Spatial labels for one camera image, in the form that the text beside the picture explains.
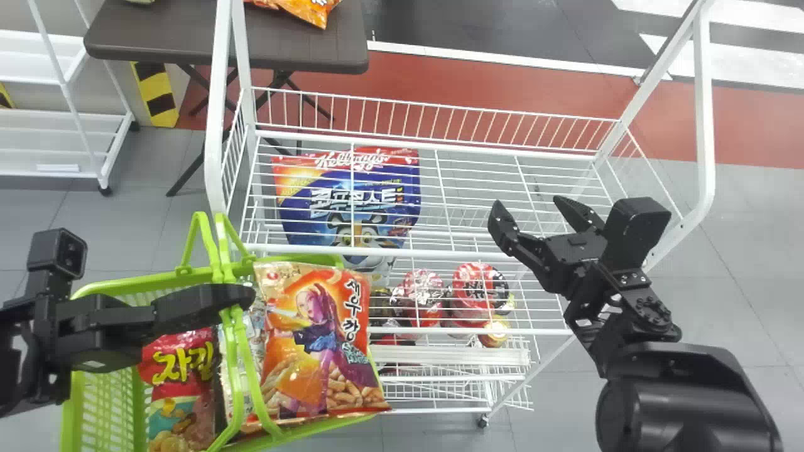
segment snack bag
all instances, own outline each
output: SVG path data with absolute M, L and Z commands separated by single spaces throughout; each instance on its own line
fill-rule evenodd
M 367 357 L 366 278 L 293 262 L 254 269 L 267 313 L 260 386 L 277 424 L 390 409 Z
M 330 12 L 341 0 L 245 0 L 257 6 L 278 10 L 280 7 L 290 14 L 312 23 L 322 30 L 326 29 L 326 20 Z
M 147 413 L 149 452 L 205 450 L 215 440 L 213 339 L 211 328 L 201 328 L 164 335 L 142 349 L 137 371 L 154 386 Z
M 252 353 L 252 360 L 254 368 L 258 371 L 262 369 L 262 362 L 265 359 L 265 303 L 262 301 L 262 296 L 257 295 L 254 303 L 243 313 L 243 324 L 246 327 L 246 338 L 248 339 L 248 347 Z M 223 396 L 224 413 L 227 421 L 232 419 L 234 412 L 233 399 L 232 399 L 232 386 L 229 383 L 229 370 L 226 361 L 226 343 L 224 341 L 224 328 L 222 325 L 217 327 L 218 330 L 218 344 L 221 355 L 220 363 L 220 387 Z M 248 376 L 246 375 L 245 362 L 243 356 L 237 357 L 238 371 L 240 375 L 240 386 L 248 388 Z M 254 413 L 254 403 L 251 398 L 251 393 L 248 390 L 243 392 L 243 406 L 246 413 L 246 418 Z M 257 422 L 256 425 L 244 424 L 241 431 L 245 434 L 253 433 L 261 430 L 262 427 Z
M 357 247 L 404 245 L 421 210 L 418 152 L 377 147 L 354 152 L 354 162 L 349 150 L 271 157 L 288 243 L 351 246 L 354 236 Z M 348 269 L 373 273 L 373 286 L 388 285 L 393 258 L 344 255 L 343 260 Z

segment black robotic arm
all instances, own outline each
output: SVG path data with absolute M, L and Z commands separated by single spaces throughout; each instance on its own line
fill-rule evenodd
M 488 230 L 547 291 L 607 383 L 597 401 L 604 452 L 782 451 L 773 418 L 728 350 L 679 343 L 681 329 L 642 272 L 671 218 L 651 198 L 620 199 L 606 222 L 582 203 L 553 199 L 574 233 L 521 232 L 502 203 Z

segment basket handle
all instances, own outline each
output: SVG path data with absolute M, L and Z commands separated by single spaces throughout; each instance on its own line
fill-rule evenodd
M 220 254 L 218 253 L 218 248 L 215 246 L 215 238 L 213 238 L 212 230 L 209 226 L 209 217 L 205 212 L 193 213 L 190 222 L 190 231 L 187 233 L 187 242 L 184 245 L 184 253 L 182 253 L 182 261 L 178 267 L 176 267 L 176 275 L 182 276 L 193 273 L 193 268 L 190 266 L 190 257 L 193 253 L 195 237 L 199 231 L 201 232 L 203 247 L 207 250 L 207 255 L 209 256 L 209 265 L 212 268 L 212 281 L 221 282 L 224 279 L 224 275 L 220 268 Z
M 215 230 L 218 233 L 218 244 L 220 246 L 220 260 L 222 262 L 221 267 L 224 272 L 224 282 L 233 284 L 237 282 L 237 279 L 232 272 L 232 260 L 229 256 L 229 240 L 231 239 L 238 251 L 240 251 L 240 255 L 243 256 L 241 261 L 244 265 L 252 265 L 256 260 L 256 256 L 248 253 L 245 245 L 243 245 L 243 241 L 241 241 L 237 236 L 237 232 L 235 232 L 232 222 L 229 221 L 228 217 L 222 212 L 215 214 Z M 260 381 L 257 379 L 256 373 L 254 372 L 254 362 L 252 359 L 251 349 L 248 346 L 246 327 L 241 321 L 243 318 L 243 310 L 240 309 L 239 306 L 233 306 L 229 309 L 228 313 L 231 315 L 231 322 L 234 326 L 233 334 L 236 338 L 235 342 L 239 348 L 238 356 L 243 359 L 247 369 L 246 377 L 248 379 L 248 392 L 252 395 L 254 412 L 256 413 L 257 418 L 260 419 L 260 423 L 263 425 L 263 428 L 268 433 L 275 438 L 282 437 L 285 434 L 268 415 L 268 410 L 265 407 L 265 402 L 263 401 L 262 397 L 254 396 L 255 394 L 260 394 Z
M 215 214 L 215 231 L 218 234 L 218 246 L 220 247 L 220 261 L 221 269 L 224 272 L 224 278 L 231 279 L 229 282 L 235 282 L 234 274 L 232 273 L 232 258 L 229 254 L 229 241 L 237 247 L 237 251 L 242 256 L 240 262 L 243 265 L 252 265 L 256 260 L 256 256 L 249 253 L 243 241 L 240 240 L 237 231 L 235 231 L 232 222 L 222 212 Z

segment red snack bag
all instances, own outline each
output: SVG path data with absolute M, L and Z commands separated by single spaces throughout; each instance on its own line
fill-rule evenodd
M 254 269 L 266 304 L 260 386 L 271 418 L 286 424 L 390 409 L 367 356 L 367 279 L 293 262 Z
M 326 29 L 326 20 L 330 12 L 341 0 L 245 0 L 255 5 L 278 10 L 282 8 L 294 16 L 312 23 L 322 30 Z
M 211 328 L 164 335 L 142 349 L 140 378 L 154 386 L 148 409 L 149 452 L 205 450 L 215 440 Z

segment kellogg's logo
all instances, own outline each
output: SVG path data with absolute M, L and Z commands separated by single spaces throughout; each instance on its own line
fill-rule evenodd
M 331 151 L 329 154 L 315 159 L 315 167 L 322 170 L 329 170 L 341 166 L 349 167 L 352 162 L 352 167 L 355 171 L 371 171 L 377 166 L 382 166 L 383 163 L 391 159 L 390 155 L 381 154 L 380 149 L 376 150 L 374 154 L 354 153 L 354 160 L 348 152 L 335 152 Z

